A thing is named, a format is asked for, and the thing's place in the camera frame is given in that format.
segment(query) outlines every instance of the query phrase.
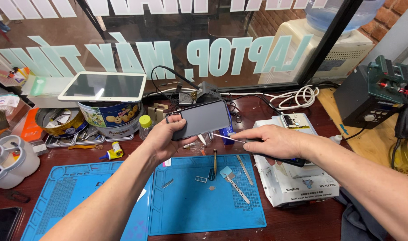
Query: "yellow bottle cap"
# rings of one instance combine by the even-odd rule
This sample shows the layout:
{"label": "yellow bottle cap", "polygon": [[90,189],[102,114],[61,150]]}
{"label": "yellow bottle cap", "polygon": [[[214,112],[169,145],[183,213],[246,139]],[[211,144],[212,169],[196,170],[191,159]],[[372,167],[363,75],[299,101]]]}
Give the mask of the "yellow bottle cap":
{"label": "yellow bottle cap", "polygon": [[138,119],[138,122],[140,122],[140,125],[143,128],[148,128],[152,125],[152,120],[148,115],[142,115],[140,119]]}

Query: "black cloth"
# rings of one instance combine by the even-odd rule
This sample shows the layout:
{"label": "black cloth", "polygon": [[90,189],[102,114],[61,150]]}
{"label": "black cloth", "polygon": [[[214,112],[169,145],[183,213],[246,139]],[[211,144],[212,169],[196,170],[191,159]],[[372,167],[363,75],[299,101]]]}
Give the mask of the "black cloth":
{"label": "black cloth", "polygon": [[379,222],[343,187],[335,199],[346,205],[342,214],[341,241],[384,241],[387,231]]}

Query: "white tablet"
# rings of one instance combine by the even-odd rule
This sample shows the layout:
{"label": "white tablet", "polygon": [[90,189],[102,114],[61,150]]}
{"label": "white tablet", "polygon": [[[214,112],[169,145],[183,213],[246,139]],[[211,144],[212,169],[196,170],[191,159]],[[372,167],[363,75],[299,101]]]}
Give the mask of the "white tablet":
{"label": "white tablet", "polygon": [[58,96],[60,101],[139,102],[146,74],[79,72]]}

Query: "hand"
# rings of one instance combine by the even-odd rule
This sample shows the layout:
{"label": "hand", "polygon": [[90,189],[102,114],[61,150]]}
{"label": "hand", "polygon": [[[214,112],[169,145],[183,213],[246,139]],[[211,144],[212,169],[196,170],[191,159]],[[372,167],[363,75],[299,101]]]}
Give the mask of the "hand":
{"label": "hand", "polygon": [[150,151],[157,165],[174,156],[179,147],[190,144],[197,139],[197,137],[194,136],[180,141],[172,141],[173,133],[181,130],[185,126],[186,120],[176,114],[170,115],[168,121],[170,123],[162,120],[156,124],[143,141],[143,144],[140,145],[140,147],[146,149],[146,151]]}
{"label": "hand", "polygon": [[[295,157],[304,158],[302,143],[306,144],[307,140],[313,137],[276,125],[264,125],[258,128],[247,129],[230,136],[233,139],[253,139],[260,138],[265,142],[248,142],[244,144],[244,150],[252,153],[261,153],[281,159],[291,159]],[[275,161],[266,158],[269,164],[274,165]]]}

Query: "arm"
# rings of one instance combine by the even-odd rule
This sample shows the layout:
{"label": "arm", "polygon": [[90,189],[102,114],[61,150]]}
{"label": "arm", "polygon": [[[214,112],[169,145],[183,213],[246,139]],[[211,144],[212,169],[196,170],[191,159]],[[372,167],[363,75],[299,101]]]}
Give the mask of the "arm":
{"label": "arm", "polygon": [[248,129],[231,138],[261,138],[265,142],[246,143],[244,150],[283,159],[301,157],[315,163],[345,187],[396,240],[408,240],[408,176],[358,156],[328,138],[274,125]]}
{"label": "arm", "polygon": [[155,125],[146,140],[122,163],[119,169],[91,196],[64,216],[41,240],[119,240],[138,196],[152,172],[172,157],[180,146],[196,140],[191,137],[171,141],[173,132],[186,120],[179,115]]}

